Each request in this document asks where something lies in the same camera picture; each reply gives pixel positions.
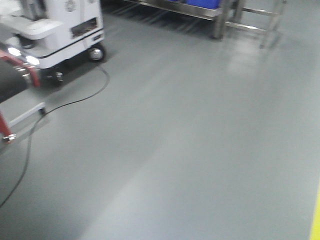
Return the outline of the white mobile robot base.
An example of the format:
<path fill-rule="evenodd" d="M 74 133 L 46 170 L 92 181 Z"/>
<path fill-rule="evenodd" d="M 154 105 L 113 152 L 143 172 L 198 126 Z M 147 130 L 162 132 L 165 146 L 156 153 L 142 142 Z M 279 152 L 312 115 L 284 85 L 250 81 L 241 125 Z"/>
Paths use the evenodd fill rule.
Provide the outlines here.
<path fill-rule="evenodd" d="M 2 0 L 0 25 L 12 35 L 4 40 L 8 53 L 56 86 L 63 83 L 64 61 L 86 53 L 99 63 L 107 55 L 99 0 Z"/>

